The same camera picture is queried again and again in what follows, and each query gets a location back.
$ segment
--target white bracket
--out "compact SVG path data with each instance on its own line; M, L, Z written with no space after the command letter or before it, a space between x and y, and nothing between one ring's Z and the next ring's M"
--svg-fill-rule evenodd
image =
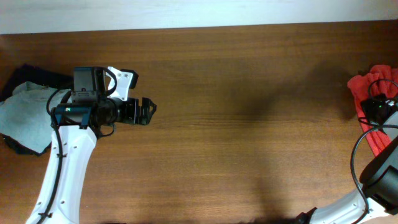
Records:
M119 98L122 101L127 101L129 97L130 83L134 74L131 72L119 71L114 67L108 67L108 69L114 73L114 75L116 76L116 80L118 82L118 84L116 85L116 90L108 97ZM110 90L113 87L114 87L114 80L111 78L111 81L108 85L108 89Z

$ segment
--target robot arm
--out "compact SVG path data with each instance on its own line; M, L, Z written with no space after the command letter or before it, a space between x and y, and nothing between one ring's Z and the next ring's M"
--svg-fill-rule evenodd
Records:
M105 76L112 78L108 90ZM101 126L115 122L149 124L156 105L129 98L138 75L113 67L74 69L72 103L60 103L51 112L52 147L39 198L27 224L79 223L80 196L88 161L102 134Z
M398 213L398 137L363 170L359 178L369 212L358 223ZM337 202L301 213L293 224L354 223L365 211L365 202L356 189Z

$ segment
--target red cloth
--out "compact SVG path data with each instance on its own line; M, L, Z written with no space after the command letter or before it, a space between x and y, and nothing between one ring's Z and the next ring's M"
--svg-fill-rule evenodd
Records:
M388 65L375 65L371 71L365 76L356 75L350 81L347 86L350 88L355 101L355 108L358 117L365 117L361 107L361 101L369 98L368 88L369 85L378 79L387 78L398 82L398 69L391 69ZM398 93L398 88L391 82L380 81L372 85L371 93L373 96L377 96L384 93L387 98L395 97ZM370 126L362 124L363 131L371 129ZM383 149L391 142L390 138L380 131L374 131L366 136L368 143L372 149L372 152L377 156Z

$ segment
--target light blue towel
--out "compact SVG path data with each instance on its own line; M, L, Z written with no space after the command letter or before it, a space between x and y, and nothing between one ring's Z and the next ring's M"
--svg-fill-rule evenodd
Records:
M45 106L55 90L32 82L17 86L12 97L0 104L0 133L42 153L51 142L53 129ZM61 102L67 91L61 90L52 98L50 109Z

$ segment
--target table surface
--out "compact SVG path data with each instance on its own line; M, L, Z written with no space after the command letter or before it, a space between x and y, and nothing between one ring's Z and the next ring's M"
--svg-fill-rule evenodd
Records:
M0 87L29 63L135 69L148 126L117 125L86 171L81 223L295 217L354 189L362 133L347 81L397 65L395 21L0 35ZM23 223L49 154L0 145L0 222ZM373 158L364 143L357 172ZM396 223L396 217L369 223Z

